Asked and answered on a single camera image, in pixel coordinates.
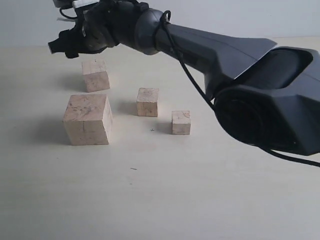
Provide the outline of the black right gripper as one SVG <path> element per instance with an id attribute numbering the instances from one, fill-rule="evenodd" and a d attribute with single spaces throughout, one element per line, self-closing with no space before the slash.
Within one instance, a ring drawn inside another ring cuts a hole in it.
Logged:
<path id="1" fill-rule="evenodd" d="M 119 44 L 139 49 L 135 33 L 140 18 L 137 0 L 100 0 L 74 10 L 75 27 L 61 31 L 48 43 L 52 54 L 65 53 L 68 59 L 75 59 L 79 54 L 98 54 Z"/>

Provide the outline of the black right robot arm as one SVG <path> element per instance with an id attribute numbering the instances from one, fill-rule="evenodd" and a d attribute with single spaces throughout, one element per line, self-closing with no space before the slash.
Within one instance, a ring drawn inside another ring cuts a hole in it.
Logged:
<path id="1" fill-rule="evenodd" d="M 75 26 L 48 46 L 73 59 L 125 45 L 165 53 L 204 75 L 200 91 L 222 128 L 265 151 L 320 151 L 320 54 L 266 38 L 221 35 L 170 23 L 171 12 L 136 0 L 56 0 Z"/>

